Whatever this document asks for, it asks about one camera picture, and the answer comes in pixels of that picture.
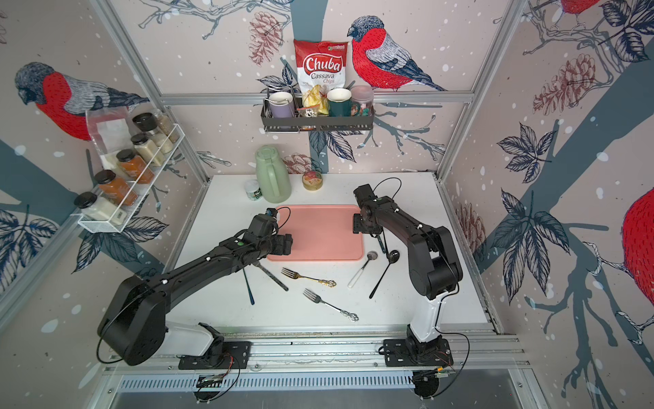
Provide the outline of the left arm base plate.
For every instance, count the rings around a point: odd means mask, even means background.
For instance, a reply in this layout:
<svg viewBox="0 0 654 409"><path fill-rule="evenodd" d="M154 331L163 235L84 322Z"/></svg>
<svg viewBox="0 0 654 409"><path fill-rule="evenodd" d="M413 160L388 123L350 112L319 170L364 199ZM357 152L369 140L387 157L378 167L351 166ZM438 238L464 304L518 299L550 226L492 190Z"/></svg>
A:
<svg viewBox="0 0 654 409"><path fill-rule="evenodd" d="M226 342L225 337L211 325L202 322L199 325L211 335L211 344L200 356L182 355L178 365L179 370L247 368L252 342Z"/></svg>

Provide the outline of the large black long spoon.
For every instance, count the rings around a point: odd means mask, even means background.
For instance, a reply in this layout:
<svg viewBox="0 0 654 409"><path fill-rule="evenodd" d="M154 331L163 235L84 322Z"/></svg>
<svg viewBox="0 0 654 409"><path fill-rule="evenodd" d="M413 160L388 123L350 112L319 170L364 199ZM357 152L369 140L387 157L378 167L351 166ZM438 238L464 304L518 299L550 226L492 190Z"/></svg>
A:
<svg viewBox="0 0 654 409"><path fill-rule="evenodd" d="M387 266L386 266L386 268L384 269L383 273L381 274L381 277L379 278L378 282L377 282L376 285L373 287L371 293L369 294L369 299L374 298L374 296L376 295L377 290L378 290L378 288L379 288L381 282L383 281L385 275L386 275L387 272L388 272L388 269L389 269L393 264L395 264L396 262L398 262L398 260L400 260L400 252L399 252L398 250L392 250L391 252L388 252L388 254L387 254L387 261L388 261Z"/></svg>

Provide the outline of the cow pattern handle spoon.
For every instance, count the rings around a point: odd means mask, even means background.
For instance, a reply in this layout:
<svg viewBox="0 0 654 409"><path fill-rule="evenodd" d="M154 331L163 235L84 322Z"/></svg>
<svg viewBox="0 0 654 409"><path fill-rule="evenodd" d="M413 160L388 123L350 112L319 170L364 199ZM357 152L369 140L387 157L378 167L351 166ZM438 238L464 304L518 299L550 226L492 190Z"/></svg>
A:
<svg viewBox="0 0 654 409"><path fill-rule="evenodd" d="M366 261L364 264L356 271L354 276L350 279L349 283L347 284L348 288L353 288L358 280L360 279L361 275L364 273L365 268L371 261L375 261L378 258L378 253L375 251L370 251L366 254Z"/></svg>

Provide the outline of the silver ornate handle fork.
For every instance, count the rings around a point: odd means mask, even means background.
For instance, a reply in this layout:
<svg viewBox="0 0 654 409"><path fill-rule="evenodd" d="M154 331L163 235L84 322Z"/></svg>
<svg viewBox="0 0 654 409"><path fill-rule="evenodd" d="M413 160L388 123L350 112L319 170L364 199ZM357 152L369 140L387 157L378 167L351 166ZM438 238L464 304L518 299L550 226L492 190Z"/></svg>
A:
<svg viewBox="0 0 654 409"><path fill-rule="evenodd" d="M315 292L309 290L308 288L306 288L306 289L302 292L302 294L303 294L303 295L304 295L308 300L310 300L312 303L323 304L323 305L325 305L325 306L327 306L327 307L329 307L329 308L332 308L333 310L339 312L341 315L343 315L344 317L348 318L348 319L351 320L352 322L357 322L357 321L359 321L359 317L358 317L356 314L351 313L351 312L349 312L349 311L347 311L347 310L345 310L345 309L338 308L338 307L336 307L335 305L333 305L333 304L331 304L331 303L327 303L327 301L323 300L323 298L322 298L321 296L319 296L317 293L315 293Z"/></svg>

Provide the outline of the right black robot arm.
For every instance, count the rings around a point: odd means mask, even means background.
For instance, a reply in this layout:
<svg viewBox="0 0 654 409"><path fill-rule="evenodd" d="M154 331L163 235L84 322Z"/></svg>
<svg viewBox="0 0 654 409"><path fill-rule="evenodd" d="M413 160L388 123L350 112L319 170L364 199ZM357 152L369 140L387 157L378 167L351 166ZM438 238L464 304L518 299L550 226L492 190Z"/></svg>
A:
<svg viewBox="0 0 654 409"><path fill-rule="evenodd" d="M463 279L456 246L446 227L422 223L399 208L388 197L378 197L364 184L354 190L359 212L353 217L353 232L380 240L386 250L384 234L393 234L406 247L408 275L416 292L426 302L407 327L405 347L415 360L441 352L446 345L439 329L439 318L447 298L458 294Z"/></svg>

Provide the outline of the teal handle fork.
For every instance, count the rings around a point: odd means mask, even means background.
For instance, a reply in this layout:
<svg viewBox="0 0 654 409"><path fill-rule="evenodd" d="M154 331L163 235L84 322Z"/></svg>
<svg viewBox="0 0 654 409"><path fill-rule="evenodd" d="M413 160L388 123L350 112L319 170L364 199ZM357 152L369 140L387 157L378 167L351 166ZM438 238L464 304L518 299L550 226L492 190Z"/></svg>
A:
<svg viewBox="0 0 654 409"><path fill-rule="evenodd" d="M378 242L378 244L380 246L380 249L381 249L382 253L386 255L387 254L387 247L383 242L383 237L380 234L378 234L378 235L376 235L376 240L377 240L377 242Z"/></svg>

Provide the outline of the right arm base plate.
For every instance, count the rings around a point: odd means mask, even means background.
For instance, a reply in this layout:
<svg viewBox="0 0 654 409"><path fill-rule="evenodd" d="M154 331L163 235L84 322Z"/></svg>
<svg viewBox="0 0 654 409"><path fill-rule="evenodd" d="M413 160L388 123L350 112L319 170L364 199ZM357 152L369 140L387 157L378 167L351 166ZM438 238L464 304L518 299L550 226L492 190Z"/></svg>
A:
<svg viewBox="0 0 654 409"><path fill-rule="evenodd" d="M449 342L442 335L420 342L410 327L406 329L405 338L384 339L377 352L388 367L448 367L454 364Z"/></svg>

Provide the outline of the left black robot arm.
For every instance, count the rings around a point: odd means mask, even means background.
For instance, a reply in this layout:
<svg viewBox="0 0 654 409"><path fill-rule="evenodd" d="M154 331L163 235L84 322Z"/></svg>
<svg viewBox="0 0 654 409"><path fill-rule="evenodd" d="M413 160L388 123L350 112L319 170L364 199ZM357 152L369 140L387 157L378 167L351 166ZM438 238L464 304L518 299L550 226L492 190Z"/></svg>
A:
<svg viewBox="0 0 654 409"><path fill-rule="evenodd" d="M268 208L255 215L247 229L166 274L125 279L100 322L100 340L130 366L147 361L165 341L166 315L181 301L264 257L291 254L293 238L279 233L277 214Z"/></svg>

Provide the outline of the iridescent rainbow spoon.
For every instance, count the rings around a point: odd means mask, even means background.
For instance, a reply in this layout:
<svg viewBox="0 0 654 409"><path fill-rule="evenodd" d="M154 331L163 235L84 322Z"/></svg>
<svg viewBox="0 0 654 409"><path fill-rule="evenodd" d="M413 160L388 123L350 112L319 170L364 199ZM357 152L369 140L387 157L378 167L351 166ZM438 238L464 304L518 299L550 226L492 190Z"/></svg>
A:
<svg viewBox="0 0 654 409"><path fill-rule="evenodd" d="M255 298L254 298L254 294L253 294L251 286L250 286L250 281L249 281L246 269L243 268L242 272L243 272L243 276L244 276L244 279L245 279L245 284L246 284L246 289L247 289L247 292L248 292L248 297L249 297L249 300L250 300L250 305L254 306L255 305Z"/></svg>

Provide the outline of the grey speckled handle fork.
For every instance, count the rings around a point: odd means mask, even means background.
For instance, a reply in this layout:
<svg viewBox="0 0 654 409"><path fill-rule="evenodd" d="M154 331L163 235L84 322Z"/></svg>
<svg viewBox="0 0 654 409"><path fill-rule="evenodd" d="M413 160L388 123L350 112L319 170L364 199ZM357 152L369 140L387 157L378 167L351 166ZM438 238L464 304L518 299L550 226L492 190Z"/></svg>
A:
<svg viewBox="0 0 654 409"><path fill-rule="evenodd" d="M276 285L282 288L284 291L289 291L289 287L286 286L277 276L275 276L271 271L265 268L259 261L255 262L253 265L258 267L264 274L269 277Z"/></svg>

